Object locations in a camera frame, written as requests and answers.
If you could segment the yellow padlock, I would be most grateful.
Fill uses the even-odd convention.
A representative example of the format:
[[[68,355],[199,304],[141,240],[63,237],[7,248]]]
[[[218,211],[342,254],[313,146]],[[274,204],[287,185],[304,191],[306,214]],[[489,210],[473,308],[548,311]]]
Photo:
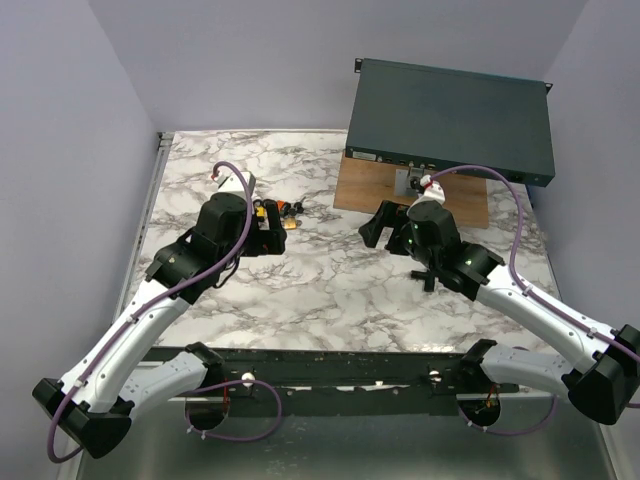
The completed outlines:
[[[259,221],[264,221],[267,217],[264,202],[261,199],[256,199],[253,201],[253,207],[256,218]]]

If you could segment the brass padlock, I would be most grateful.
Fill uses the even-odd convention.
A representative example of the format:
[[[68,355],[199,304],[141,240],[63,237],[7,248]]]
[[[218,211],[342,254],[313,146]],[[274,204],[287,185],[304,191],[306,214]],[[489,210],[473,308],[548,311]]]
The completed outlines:
[[[300,226],[300,221],[291,215],[287,215],[283,219],[283,228],[285,230],[295,230]]]

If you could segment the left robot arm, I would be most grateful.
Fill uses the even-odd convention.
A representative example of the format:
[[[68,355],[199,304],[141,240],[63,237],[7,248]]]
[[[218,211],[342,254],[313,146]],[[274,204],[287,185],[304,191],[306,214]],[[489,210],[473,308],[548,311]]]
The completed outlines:
[[[241,258],[284,253],[278,204],[259,204],[262,215],[242,192],[213,194],[195,226],[156,253],[134,297],[97,344],[61,378],[38,382],[32,396],[50,417],[46,449],[52,462],[74,456],[56,454],[58,431],[78,452],[99,459],[122,442],[137,417],[174,396],[264,384],[251,374],[229,376],[223,359],[201,342],[146,373],[135,371],[175,320],[233,277]]]

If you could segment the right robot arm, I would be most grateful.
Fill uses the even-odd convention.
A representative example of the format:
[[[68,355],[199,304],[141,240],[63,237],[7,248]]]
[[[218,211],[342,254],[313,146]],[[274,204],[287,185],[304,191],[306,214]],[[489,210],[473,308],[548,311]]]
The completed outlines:
[[[411,207],[384,201],[359,229],[364,244],[377,246],[384,229],[393,255],[421,263],[427,283],[477,301],[516,321],[554,349],[519,353],[494,341],[473,349],[460,367],[469,390],[517,384],[552,393],[587,418],[615,424],[639,388],[639,331],[616,329],[584,316],[513,273],[502,257],[461,239],[452,214],[435,201]]]

